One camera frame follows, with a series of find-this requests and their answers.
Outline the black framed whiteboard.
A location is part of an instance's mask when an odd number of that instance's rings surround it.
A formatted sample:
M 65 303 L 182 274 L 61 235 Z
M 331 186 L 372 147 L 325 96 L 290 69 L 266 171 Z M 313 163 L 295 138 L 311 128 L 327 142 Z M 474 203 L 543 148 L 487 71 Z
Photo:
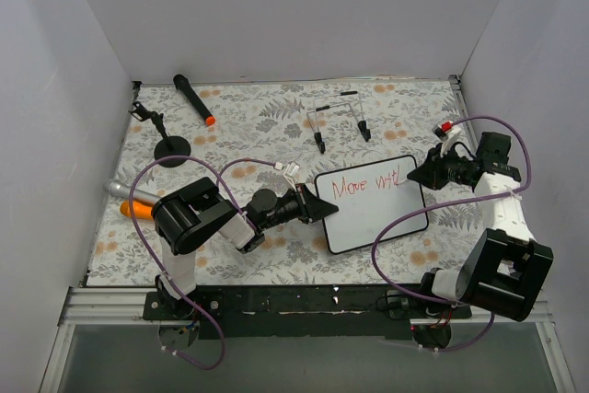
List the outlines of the black framed whiteboard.
M 391 222 L 423 208 L 421 185 L 411 180 L 397 185 L 416 167 L 415 157 L 405 155 L 318 174 L 317 196 L 339 207 L 323 219 L 329 251 L 368 247 Z

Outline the black round microphone stand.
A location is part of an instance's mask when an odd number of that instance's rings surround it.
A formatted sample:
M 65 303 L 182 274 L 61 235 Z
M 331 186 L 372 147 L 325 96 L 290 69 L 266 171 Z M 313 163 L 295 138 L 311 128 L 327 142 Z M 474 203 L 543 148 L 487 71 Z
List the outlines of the black round microphone stand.
M 134 101 L 129 113 L 138 121 L 150 121 L 156 127 L 161 140 L 154 148 L 154 159 L 164 168 L 176 168 L 186 162 L 191 154 L 190 143 L 183 137 L 169 135 L 164 124 L 164 114 L 148 110 L 139 101 Z

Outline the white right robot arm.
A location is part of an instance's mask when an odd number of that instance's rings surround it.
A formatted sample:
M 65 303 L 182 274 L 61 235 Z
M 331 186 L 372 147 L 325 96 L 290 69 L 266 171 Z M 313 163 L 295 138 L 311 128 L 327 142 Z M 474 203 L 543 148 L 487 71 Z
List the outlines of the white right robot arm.
M 552 250 L 529 230 L 515 189 L 521 183 L 509 164 L 511 138 L 485 132 L 472 157 L 460 156 L 460 129 L 445 123 L 435 129 L 439 143 L 408 178 L 430 190 L 453 182 L 470 187 L 481 199 L 484 230 L 458 271 L 435 268 L 422 279 L 417 308 L 437 317 L 451 302 L 484 308 L 522 321 L 528 317 L 553 262 Z

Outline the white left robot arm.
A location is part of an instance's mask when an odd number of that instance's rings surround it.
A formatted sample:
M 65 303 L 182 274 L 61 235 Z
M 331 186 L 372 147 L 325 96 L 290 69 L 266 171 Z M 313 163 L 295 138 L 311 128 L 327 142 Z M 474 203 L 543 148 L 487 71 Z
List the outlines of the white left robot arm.
M 164 270 L 156 279 L 162 305 L 173 318 L 188 318 L 196 307 L 196 251 L 219 234 L 243 254 L 265 241 L 266 230 L 292 220 L 320 221 L 337 205 L 297 183 L 283 196 L 269 189 L 254 192 L 245 212 L 221 196 L 209 178 L 199 179 L 159 200 L 152 209 L 163 248 Z

